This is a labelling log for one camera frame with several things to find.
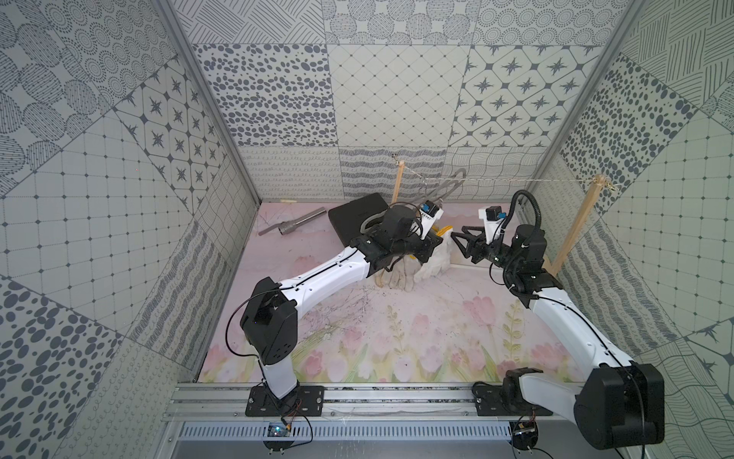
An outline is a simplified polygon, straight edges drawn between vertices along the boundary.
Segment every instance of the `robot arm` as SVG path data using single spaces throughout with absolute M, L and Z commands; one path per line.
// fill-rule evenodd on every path
M 284 399 L 297 385 L 290 353 L 298 340 L 299 319 L 349 284 L 390 270 L 397 257 L 413 255 L 421 263 L 428 261 L 443 241 L 431 231 L 442 214 L 431 201 L 416 209 L 390 207 L 329 261 L 292 279 L 275 283 L 264 278 L 255 285 L 240 326 L 258 351 L 263 377 L 276 398 Z
M 510 245 L 504 229 L 517 199 L 532 204 L 535 225 L 520 225 Z M 499 206 L 480 209 L 484 225 L 464 227 L 451 237 L 473 263 L 488 259 L 503 268 L 510 293 L 556 334 L 581 369 L 585 383 L 562 383 L 538 369 L 510 370 L 503 381 L 506 407 L 518 413 L 542 406 L 575 423 L 598 449 L 655 444 L 664 437 L 664 382 L 658 370 L 633 359 L 596 328 L 573 304 L 562 285 L 542 268 L 545 232 L 535 198 L 521 190 L 507 215 Z

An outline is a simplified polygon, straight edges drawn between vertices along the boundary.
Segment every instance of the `pink floral mat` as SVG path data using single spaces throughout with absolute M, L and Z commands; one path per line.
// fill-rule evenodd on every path
M 254 358 L 232 355 L 224 331 L 232 311 L 252 294 L 255 283 L 305 272 L 342 250 L 327 216 L 281 236 L 258 231 L 321 206 L 337 204 L 264 203 L 239 265 L 206 356 L 200 383 L 260 381 Z M 479 204 L 446 204 L 440 226 L 478 225 Z M 509 226 L 514 234 L 516 225 Z M 458 249 L 453 262 L 470 264 Z M 493 271 L 495 278 L 501 272 Z M 242 309 L 229 330 L 240 353 L 254 349 L 239 328 Z M 580 380 L 578 368 L 545 323 L 487 269 L 453 267 L 415 286 L 413 292 L 378 288 L 372 278 L 327 298 L 299 322 L 291 354 L 302 382 L 471 382 L 499 381 L 508 369 L 534 366 L 562 380 Z

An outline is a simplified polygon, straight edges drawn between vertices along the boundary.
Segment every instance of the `wooden stick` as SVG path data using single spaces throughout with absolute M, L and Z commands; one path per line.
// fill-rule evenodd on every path
M 398 176 L 395 177 L 395 188 L 393 188 L 393 200 L 390 204 L 394 204 L 398 200 L 400 193 L 400 182 L 403 181 L 403 170 L 405 169 L 405 161 L 398 162 Z
M 604 189 L 605 185 L 605 176 L 601 174 L 594 176 L 594 181 L 589 187 L 589 191 L 586 192 L 584 202 L 581 203 L 581 207 L 578 208 L 576 219 L 573 220 L 571 229 L 568 230 L 568 234 L 566 234 L 566 239 L 563 241 L 561 249 L 556 254 L 556 259 L 553 260 L 553 264 L 550 266 L 550 269 L 547 270 L 551 275 L 556 275 L 561 271 L 561 266 L 563 266 L 566 258 L 568 258 L 569 252 L 571 251 L 571 249 L 573 249 L 573 245 L 576 243 L 576 238 L 578 237 L 578 234 L 581 233 L 582 229 L 584 229 L 586 219 L 589 218 L 589 214 L 594 208 L 594 204 L 596 204 L 597 199 L 599 199 L 599 194 Z

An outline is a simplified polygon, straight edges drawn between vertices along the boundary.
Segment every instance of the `black mounting plate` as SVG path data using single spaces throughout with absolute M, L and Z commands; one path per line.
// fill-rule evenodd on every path
M 533 410 L 511 410 L 502 403 L 502 386 L 486 385 L 475 386 L 473 393 L 476 396 L 474 406 L 477 416 L 532 416 Z M 552 416 L 553 411 L 535 405 L 535 416 Z
M 291 409 L 300 400 L 301 406 L 298 408 L 299 415 L 321 416 L 321 410 L 324 407 L 324 387 L 323 386 L 296 386 L 293 391 L 283 398 L 283 405 L 276 406 L 273 402 L 278 402 L 273 397 L 269 389 L 264 386 L 255 386 L 250 389 L 250 399 L 247 402 L 244 415 L 250 418 L 262 416 L 281 417 L 289 414 Z

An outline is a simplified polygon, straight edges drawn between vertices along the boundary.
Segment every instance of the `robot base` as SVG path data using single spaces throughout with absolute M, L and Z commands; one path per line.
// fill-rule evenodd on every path
M 250 389 L 250 399 L 244 414 L 247 417 L 287 416 L 299 403 L 299 416 L 321 416 L 321 409 L 324 407 L 324 387 L 298 385 L 288 395 L 278 400 L 266 386 L 255 386 Z

